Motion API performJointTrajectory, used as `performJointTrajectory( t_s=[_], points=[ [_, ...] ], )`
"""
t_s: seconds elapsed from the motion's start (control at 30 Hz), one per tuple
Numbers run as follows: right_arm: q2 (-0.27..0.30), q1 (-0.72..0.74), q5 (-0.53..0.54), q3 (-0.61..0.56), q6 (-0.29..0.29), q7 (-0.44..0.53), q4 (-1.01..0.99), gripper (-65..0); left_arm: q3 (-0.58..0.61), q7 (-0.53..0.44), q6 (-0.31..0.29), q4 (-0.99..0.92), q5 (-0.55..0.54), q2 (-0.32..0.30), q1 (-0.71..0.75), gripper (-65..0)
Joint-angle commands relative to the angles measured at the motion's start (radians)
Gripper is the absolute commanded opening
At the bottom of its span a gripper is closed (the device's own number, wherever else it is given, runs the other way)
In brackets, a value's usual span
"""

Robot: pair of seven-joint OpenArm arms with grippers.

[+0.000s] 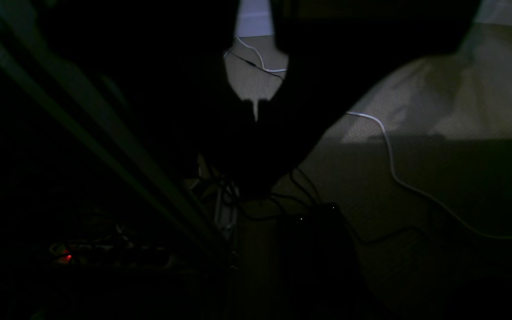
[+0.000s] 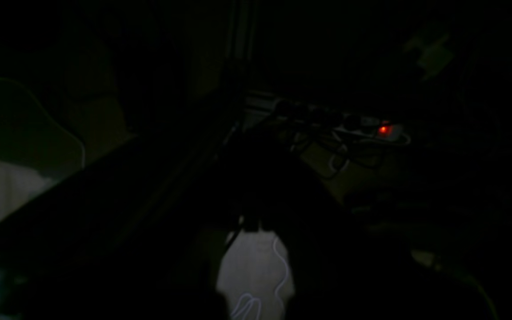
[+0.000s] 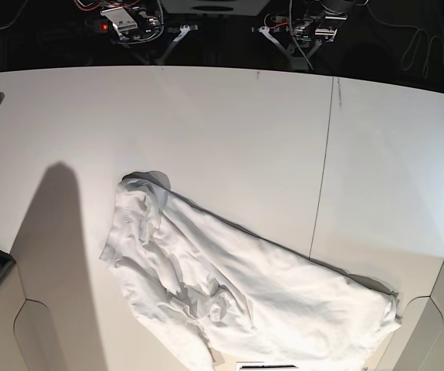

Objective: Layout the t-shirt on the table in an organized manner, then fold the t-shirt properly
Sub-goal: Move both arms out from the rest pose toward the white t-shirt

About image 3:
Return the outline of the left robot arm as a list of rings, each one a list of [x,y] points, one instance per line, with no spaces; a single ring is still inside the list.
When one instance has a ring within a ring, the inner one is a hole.
[[[311,57],[325,43],[332,43],[347,21],[355,1],[290,1],[286,12],[265,15],[255,29],[288,60],[293,71],[314,69]]]

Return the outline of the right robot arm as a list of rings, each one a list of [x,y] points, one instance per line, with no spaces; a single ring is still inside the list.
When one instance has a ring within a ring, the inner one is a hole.
[[[160,1],[75,1],[88,16],[85,25],[96,34],[110,37],[143,65],[164,66],[168,57],[200,25],[175,20]]]

